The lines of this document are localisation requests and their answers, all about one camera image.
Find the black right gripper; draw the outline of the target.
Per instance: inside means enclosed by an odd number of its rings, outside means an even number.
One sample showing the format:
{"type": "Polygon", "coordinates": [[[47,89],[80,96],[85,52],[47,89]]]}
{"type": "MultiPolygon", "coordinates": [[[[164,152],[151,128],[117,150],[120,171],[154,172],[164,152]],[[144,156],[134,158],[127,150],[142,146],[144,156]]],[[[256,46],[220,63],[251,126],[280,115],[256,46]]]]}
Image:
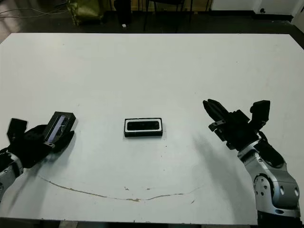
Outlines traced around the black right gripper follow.
{"type": "Polygon", "coordinates": [[[228,112],[218,101],[203,101],[207,114],[214,120],[209,129],[214,132],[226,146],[233,150],[242,150],[259,139],[249,124],[249,118],[240,110],[228,112]]]}

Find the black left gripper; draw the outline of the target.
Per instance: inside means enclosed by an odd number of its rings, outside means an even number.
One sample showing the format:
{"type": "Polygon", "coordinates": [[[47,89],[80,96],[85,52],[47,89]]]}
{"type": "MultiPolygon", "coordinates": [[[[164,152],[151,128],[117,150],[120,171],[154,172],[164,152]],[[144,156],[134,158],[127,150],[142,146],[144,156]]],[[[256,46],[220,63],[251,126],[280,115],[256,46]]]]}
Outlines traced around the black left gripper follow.
{"type": "Polygon", "coordinates": [[[31,168],[52,152],[62,152],[70,144],[74,131],[62,135],[54,147],[45,144],[43,132],[45,124],[25,131],[24,126],[9,127],[9,152],[17,156],[24,168],[31,168]]]}

